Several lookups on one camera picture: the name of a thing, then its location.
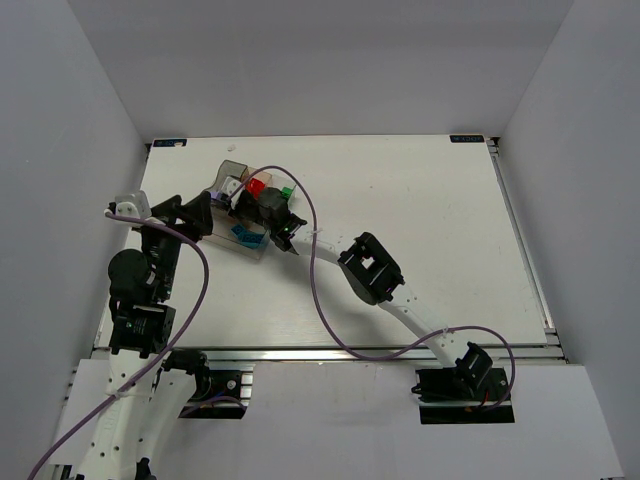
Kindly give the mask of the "cyan 2x2 lego brick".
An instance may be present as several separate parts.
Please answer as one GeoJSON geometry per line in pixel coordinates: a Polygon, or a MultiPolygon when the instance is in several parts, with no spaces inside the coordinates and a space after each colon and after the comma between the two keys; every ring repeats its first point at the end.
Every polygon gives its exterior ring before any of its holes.
{"type": "Polygon", "coordinates": [[[234,235],[237,238],[241,238],[242,235],[244,234],[244,227],[242,225],[235,225],[234,227],[231,228],[231,231],[234,233],[234,235]]]}

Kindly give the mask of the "red round lego piece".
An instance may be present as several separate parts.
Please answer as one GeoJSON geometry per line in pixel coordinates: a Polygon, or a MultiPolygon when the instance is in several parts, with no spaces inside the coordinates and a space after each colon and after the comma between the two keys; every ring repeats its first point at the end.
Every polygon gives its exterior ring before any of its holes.
{"type": "Polygon", "coordinates": [[[266,184],[253,177],[250,179],[249,183],[247,184],[247,191],[254,197],[254,198],[258,198],[259,195],[264,191],[264,189],[266,188],[266,184]]]}

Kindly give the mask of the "cyan 2x4 lego brick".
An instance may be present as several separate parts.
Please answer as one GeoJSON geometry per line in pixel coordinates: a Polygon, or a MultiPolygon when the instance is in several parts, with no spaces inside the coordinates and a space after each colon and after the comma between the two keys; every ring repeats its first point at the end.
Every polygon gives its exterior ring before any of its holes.
{"type": "Polygon", "coordinates": [[[250,249],[258,249],[264,241],[264,235],[254,232],[245,232],[240,237],[240,243],[250,249]]]}

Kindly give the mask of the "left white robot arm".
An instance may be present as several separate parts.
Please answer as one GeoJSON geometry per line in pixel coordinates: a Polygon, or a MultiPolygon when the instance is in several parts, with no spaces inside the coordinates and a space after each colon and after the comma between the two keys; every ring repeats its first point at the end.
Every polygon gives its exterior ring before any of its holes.
{"type": "Polygon", "coordinates": [[[118,197],[108,217],[140,235],[139,248],[118,252],[108,265],[112,332],[106,406],[78,479],[151,479],[186,402],[206,388],[207,360],[176,349],[176,311],[168,305],[182,246],[213,231],[211,196],[189,202],[175,195],[150,206],[144,192],[118,197]]]}

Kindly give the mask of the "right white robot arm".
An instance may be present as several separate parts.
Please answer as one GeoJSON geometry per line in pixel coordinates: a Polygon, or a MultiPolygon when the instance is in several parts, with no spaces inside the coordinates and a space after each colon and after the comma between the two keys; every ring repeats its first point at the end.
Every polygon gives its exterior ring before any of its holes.
{"type": "Polygon", "coordinates": [[[353,240],[341,236],[322,240],[317,230],[290,211],[284,194],[273,187],[257,195],[234,187],[230,198],[231,216],[263,227],[285,253],[337,266],[362,302],[390,313],[415,336],[424,337],[444,368],[445,388],[456,397],[471,399],[481,389],[493,365],[490,356],[418,298],[398,263],[373,234],[364,232],[353,240]]]}

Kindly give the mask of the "clear plastic container lower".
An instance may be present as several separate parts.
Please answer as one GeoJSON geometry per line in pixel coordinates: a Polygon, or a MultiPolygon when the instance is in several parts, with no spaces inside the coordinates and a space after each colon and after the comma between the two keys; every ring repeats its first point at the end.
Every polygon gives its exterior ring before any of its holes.
{"type": "Polygon", "coordinates": [[[209,243],[225,248],[232,252],[241,254],[253,260],[260,260],[262,258],[270,242],[270,239],[264,229],[262,228],[258,228],[257,230],[248,229],[243,224],[238,222],[231,222],[231,223],[218,222],[213,228],[213,233],[210,236],[206,237],[206,240],[209,243]],[[244,227],[244,233],[254,232],[258,234],[263,234],[264,241],[261,247],[258,249],[250,249],[250,248],[244,247],[240,243],[240,238],[237,238],[234,235],[234,233],[231,231],[231,228],[234,227],[235,225],[242,225],[244,227]]]}

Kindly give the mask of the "clear plastic container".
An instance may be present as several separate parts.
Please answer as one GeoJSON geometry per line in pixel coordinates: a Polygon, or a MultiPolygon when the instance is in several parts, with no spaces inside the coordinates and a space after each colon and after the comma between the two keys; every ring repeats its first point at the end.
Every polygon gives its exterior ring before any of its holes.
{"type": "Polygon", "coordinates": [[[276,186],[288,204],[291,204],[295,200],[297,184],[291,178],[279,176],[277,178],[276,186]]]}
{"type": "Polygon", "coordinates": [[[206,240],[209,243],[225,248],[232,252],[241,254],[253,260],[260,260],[262,258],[270,242],[270,239],[264,229],[262,228],[258,228],[257,230],[248,229],[243,224],[238,222],[231,222],[231,223],[218,222],[213,228],[213,233],[210,236],[206,237],[206,240]],[[242,225],[244,227],[244,233],[254,232],[258,234],[263,234],[264,241],[261,247],[258,249],[250,249],[250,248],[244,247],[240,243],[240,238],[237,238],[234,235],[234,233],[231,231],[231,228],[234,227],[235,225],[242,225]]]}

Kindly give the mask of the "amber plastic container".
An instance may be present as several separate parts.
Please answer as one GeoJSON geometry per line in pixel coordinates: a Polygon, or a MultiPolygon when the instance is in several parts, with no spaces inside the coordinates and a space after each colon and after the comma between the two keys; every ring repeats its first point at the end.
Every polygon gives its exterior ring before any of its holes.
{"type": "Polygon", "coordinates": [[[245,189],[257,199],[262,191],[267,187],[273,186],[272,175],[268,172],[262,171],[254,174],[247,182],[245,189]]]}

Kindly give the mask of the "smoky grey plastic container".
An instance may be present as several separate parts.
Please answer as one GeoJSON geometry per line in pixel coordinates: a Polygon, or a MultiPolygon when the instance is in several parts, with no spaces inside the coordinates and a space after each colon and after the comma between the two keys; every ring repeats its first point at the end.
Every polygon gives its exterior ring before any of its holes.
{"type": "Polygon", "coordinates": [[[225,159],[218,168],[213,188],[215,191],[222,191],[223,186],[228,177],[234,178],[238,182],[242,182],[246,176],[248,166],[233,160],[225,159]]]}

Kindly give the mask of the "clear plastic container upper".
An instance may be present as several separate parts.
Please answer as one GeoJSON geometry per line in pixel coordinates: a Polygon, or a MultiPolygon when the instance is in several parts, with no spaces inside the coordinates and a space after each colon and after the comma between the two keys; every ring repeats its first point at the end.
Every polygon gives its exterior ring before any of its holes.
{"type": "Polygon", "coordinates": [[[276,186],[288,204],[291,204],[295,200],[297,184],[291,178],[279,176],[277,178],[276,186]]]}

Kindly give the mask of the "left blue corner label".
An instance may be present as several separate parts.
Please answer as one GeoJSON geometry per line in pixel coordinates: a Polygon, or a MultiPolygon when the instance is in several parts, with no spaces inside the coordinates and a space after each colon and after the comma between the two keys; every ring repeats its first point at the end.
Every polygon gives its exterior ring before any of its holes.
{"type": "Polygon", "coordinates": [[[153,148],[180,148],[186,145],[187,140],[183,138],[155,139],[152,143],[153,148]]]}

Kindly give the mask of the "blue corner label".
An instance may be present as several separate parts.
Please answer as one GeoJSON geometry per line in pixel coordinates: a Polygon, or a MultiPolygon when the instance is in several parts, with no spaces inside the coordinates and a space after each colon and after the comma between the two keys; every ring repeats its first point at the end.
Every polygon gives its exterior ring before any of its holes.
{"type": "Polygon", "coordinates": [[[186,145],[187,140],[183,138],[155,139],[152,143],[153,148],[180,148],[186,145]]]}
{"type": "Polygon", "coordinates": [[[462,135],[462,134],[451,134],[449,139],[452,143],[484,143],[485,138],[483,135],[462,135]]]}

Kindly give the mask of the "right blue corner label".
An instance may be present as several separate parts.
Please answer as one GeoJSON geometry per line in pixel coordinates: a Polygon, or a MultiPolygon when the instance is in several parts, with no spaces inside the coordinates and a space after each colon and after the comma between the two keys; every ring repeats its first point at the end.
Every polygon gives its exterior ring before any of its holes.
{"type": "Polygon", "coordinates": [[[451,134],[449,139],[452,143],[484,143],[485,138],[483,135],[462,135],[462,134],[451,134]]]}

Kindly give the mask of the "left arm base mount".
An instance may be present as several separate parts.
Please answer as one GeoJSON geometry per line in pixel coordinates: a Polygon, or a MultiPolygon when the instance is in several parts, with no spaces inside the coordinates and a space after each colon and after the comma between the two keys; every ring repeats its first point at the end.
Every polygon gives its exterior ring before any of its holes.
{"type": "Polygon", "coordinates": [[[245,416],[252,385],[252,373],[248,369],[211,365],[207,355],[197,350],[174,352],[165,364],[166,369],[169,364],[185,370],[196,384],[181,418],[241,420],[245,416]]]}

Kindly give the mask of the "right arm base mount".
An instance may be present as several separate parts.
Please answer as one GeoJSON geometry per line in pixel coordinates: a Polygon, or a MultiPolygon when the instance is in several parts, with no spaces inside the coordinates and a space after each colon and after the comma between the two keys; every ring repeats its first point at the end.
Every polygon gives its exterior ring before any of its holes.
{"type": "Polygon", "coordinates": [[[451,369],[420,369],[411,393],[417,398],[422,425],[513,424],[509,380],[492,368],[480,386],[469,390],[451,369]]]}

